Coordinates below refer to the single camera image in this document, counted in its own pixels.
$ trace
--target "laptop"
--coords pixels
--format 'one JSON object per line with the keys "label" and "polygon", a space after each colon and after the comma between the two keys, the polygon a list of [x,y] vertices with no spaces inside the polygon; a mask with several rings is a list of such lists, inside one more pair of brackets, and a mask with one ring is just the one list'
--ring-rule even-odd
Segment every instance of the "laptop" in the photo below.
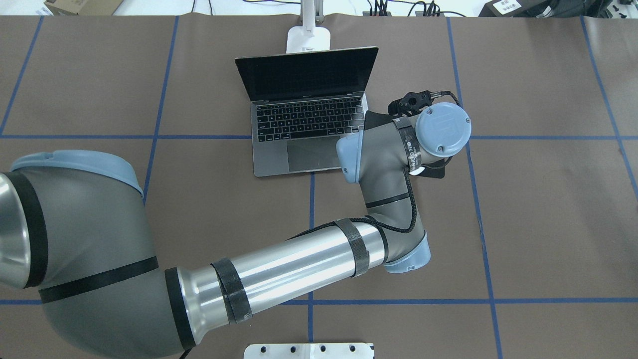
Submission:
{"label": "laptop", "polygon": [[337,141],[363,131],[377,47],[235,59],[251,101],[255,176],[339,168]]}

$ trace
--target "blue joint cover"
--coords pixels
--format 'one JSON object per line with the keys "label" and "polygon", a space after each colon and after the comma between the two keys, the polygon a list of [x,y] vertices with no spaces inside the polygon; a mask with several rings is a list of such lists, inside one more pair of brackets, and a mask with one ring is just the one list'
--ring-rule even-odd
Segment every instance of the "blue joint cover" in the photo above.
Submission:
{"label": "blue joint cover", "polygon": [[460,106],[439,102],[421,112],[415,128],[421,147],[436,157],[454,156],[472,132],[470,117]]}
{"label": "blue joint cover", "polygon": [[124,182],[144,195],[131,164],[110,153],[84,150],[34,153],[18,158],[11,165],[11,171],[25,167],[61,167],[101,174]]}
{"label": "blue joint cover", "polygon": [[348,183],[359,183],[361,146],[363,145],[364,132],[359,131],[337,141],[337,156],[341,164],[341,171]]}
{"label": "blue joint cover", "polygon": [[427,233],[419,244],[405,256],[387,262],[383,266],[388,273],[406,273],[417,270],[430,262],[430,246],[427,244]]}

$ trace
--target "black box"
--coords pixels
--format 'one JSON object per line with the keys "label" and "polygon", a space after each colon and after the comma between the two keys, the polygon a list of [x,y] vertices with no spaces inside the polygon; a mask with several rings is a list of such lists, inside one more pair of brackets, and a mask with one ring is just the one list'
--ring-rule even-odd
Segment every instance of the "black box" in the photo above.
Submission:
{"label": "black box", "polygon": [[479,17],[515,17],[549,0],[492,0],[483,6]]}

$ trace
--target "brown table surface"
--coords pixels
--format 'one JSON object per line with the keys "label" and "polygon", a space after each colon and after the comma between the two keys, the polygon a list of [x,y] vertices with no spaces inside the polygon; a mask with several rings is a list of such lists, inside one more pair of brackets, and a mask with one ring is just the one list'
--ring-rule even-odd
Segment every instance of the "brown table surface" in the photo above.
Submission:
{"label": "brown table surface", "polygon": [[[340,172],[253,176],[233,59],[283,53],[298,21],[0,17],[0,169],[55,149],[125,158],[162,268],[362,215]],[[329,15],[324,26],[333,49],[379,47],[371,110],[449,89],[473,119],[445,179],[412,180],[432,260],[215,330],[189,359],[307,341],[373,342],[377,358],[638,356],[638,20]],[[0,358],[92,356],[53,332],[36,290],[3,287]]]}

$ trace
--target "black laptop screen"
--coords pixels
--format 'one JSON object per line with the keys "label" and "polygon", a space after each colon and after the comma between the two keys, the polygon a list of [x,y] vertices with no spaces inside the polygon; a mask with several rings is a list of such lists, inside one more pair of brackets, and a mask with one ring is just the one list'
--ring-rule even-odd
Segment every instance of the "black laptop screen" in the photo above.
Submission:
{"label": "black laptop screen", "polygon": [[251,101],[343,95],[366,89],[376,47],[235,59]]}

